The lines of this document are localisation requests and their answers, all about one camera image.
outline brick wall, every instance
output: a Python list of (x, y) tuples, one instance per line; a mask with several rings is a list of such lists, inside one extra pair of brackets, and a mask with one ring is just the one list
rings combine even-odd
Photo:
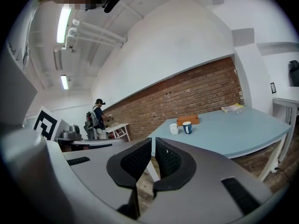
[(105, 109), (104, 113), (113, 114), (112, 123), (129, 123), (132, 140), (145, 138), (166, 119), (243, 104), (235, 72), (230, 57), (211, 62), (140, 91)]

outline light blue table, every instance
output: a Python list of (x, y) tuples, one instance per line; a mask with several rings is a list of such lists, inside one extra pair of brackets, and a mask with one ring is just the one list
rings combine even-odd
[(192, 125), (191, 134), (185, 134), (183, 127), (179, 126), (178, 134), (172, 135), (169, 125), (176, 123), (177, 119), (166, 120), (148, 136), (153, 139), (152, 155), (155, 156), (156, 137), (211, 150), (228, 158), (253, 153), (281, 140), (265, 167), (267, 170), (261, 173), (260, 179), (263, 180), (274, 165), (278, 165), (278, 155), (291, 129), (290, 125), (275, 117), (248, 107), (242, 108), (241, 114), (218, 110), (198, 117), (200, 123)]

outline white mug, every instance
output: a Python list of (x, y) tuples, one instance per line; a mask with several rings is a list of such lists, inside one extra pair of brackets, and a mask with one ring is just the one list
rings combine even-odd
[(171, 124), (171, 125), (169, 125), (169, 128), (170, 128), (170, 132), (173, 135), (177, 135), (178, 134), (178, 125), (177, 124)]

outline floor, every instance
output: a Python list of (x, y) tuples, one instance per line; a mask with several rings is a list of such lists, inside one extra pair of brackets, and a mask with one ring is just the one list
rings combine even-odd
[[(244, 169), (252, 173), (254, 176), (258, 177), (262, 172), (262, 169), (266, 165), (268, 158), (275, 148), (275, 145), (271, 145), (268, 148), (262, 149), (253, 154), (249, 154), (243, 157), (238, 157), (232, 159), (237, 164), (242, 166)], [(152, 162), (160, 176), (159, 166), (154, 157), (152, 157)], [(292, 181), (297, 169), (299, 167), (299, 125), (295, 127), (294, 135), (286, 154), (286, 157), (282, 163), (280, 163), (279, 168), (285, 171), (286, 175)], [(269, 173), (265, 178), (264, 183), (270, 188), (270, 190), (275, 193), (280, 190), (283, 186), (288, 183), (288, 179), (281, 170), (277, 170), (276, 173)], [(137, 192), (139, 209), (142, 214), (149, 205), (153, 202), (153, 192), (152, 192), (153, 180), (150, 175), (143, 173), (141, 178), (137, 182)]]

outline ceiling light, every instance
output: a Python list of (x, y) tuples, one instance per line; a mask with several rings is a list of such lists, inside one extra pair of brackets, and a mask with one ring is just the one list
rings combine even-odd
[(67, 22), (71, 14), (71, 7), (62, 7), (57, 29), (57, 43), (64, 43)]
[(68, 86), (68, 84), (67, 84), (66, 75), (63, 75), (63, 76), (61, 76), (60, 78), (61, 78), (62, 85), (64, 86), (64, 89), (65, 89), (65, 90), (68, 90), (68, 89), (69, 89), (69, 86)]

